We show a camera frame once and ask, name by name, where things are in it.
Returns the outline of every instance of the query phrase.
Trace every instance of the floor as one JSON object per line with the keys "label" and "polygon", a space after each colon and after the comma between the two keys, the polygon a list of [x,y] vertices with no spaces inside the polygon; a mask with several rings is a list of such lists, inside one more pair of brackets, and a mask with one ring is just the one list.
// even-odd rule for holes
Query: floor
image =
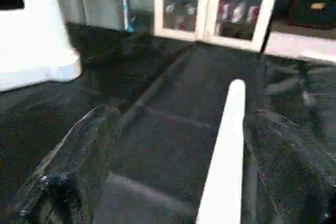
{"label": "floor", "polygon": [[335,67],[98,27],[68,29],[82,55],[79,79],[0,96],[1,208],[72,125],[105,104],[120,110],[123,134],[95,222],[194,223],[227,88],[239,78],[247,87],[244,172],[253,155],[259,174],[254,213],[246,203],[253,183],[244,182],[244,223],[325,218],[336,174]]}

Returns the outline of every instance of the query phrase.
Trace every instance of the cabinet door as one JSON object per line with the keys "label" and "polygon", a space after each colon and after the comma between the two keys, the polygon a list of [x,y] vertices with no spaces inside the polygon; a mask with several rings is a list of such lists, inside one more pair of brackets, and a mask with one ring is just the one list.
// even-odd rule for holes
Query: cabinet door
{"label": "cabinet door", "polygon": [[203,39],[208,0],[154,0],[154,34],[181,40]]}
{"label": "cabinet door", "polygon": [[275,0],[209,0],[204,40],[260,51]]}

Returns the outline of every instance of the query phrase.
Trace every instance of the black furniture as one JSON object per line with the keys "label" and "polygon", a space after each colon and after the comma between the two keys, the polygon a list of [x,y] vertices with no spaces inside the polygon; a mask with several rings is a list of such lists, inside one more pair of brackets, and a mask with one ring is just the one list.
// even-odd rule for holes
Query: black furniture
{"label": "black furniture", "polygon": [[91,223],[121,135],[116,108],[94,108],[43,159],[4,210],[9,223]]}
{"label": "black furniture", "polygon": [[336,0],[292,0],[289,22],[330,29],[336,25]]}
{"label": "black furniture", "polygon": [[244,122],[258,163],[258,223],[334,223],[336,68],[265,61],[263,106]]}

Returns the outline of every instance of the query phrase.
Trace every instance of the white column base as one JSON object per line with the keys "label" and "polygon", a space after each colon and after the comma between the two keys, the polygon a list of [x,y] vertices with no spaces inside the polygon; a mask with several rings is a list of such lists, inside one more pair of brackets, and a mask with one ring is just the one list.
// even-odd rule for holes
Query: white column base
{"label": "white column base", "polygon": [[71,81],[81,75],[81,64],[78,53],[72,49],[66,55],[55,55],[50,61],[50,51],[43,61],[28,59],[24,61],[8,61],[0,68],[0,92],[17,89],[45,81]]}

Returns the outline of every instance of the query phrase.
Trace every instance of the red object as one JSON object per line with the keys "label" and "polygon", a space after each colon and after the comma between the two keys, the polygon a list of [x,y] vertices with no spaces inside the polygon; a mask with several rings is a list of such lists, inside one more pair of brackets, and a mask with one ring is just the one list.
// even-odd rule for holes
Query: red object
{"label": "red object", "polygon": [[258,7],[258,8],[255,8],[255,9],[253,10],[252,23],[256,23],[256,22],[257,22],[257,20],[258,20],[258,16],[259,16],[259,10],[260,10],[259,7]]}
{"label": "red object", "polygon": [[179,26],[178,28],[179,28],[180,30],[183,30],[183,29],[184,29],[184,23],[183,23],[183,22],[181,22],[178,26]]}
{"label": "red object", "polygon": [[224,0],[219,0],[218,3],[218,14],[221,14],[224,11]]}

